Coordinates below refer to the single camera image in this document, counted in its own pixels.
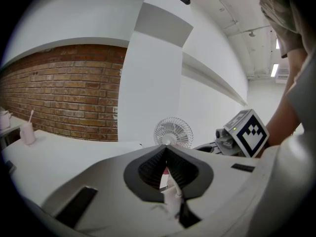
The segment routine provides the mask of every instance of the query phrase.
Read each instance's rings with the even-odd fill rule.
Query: white machine
[[[264,237],[282,226],[316,183],[316,53],[288,94],[305,132],[265,149],[252,110],[217,131],[218,153],[160,145],[102,160],[31,210],[59,236]],[[300,102],[295,99],[309,99]],[[168,167],[176,189],[159,191]]]

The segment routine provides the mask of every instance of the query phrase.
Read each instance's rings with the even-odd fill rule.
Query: white mug
[[[26,123],[20,127],[20,137],[26,145],[30,145],[35,141],[32,123]]]

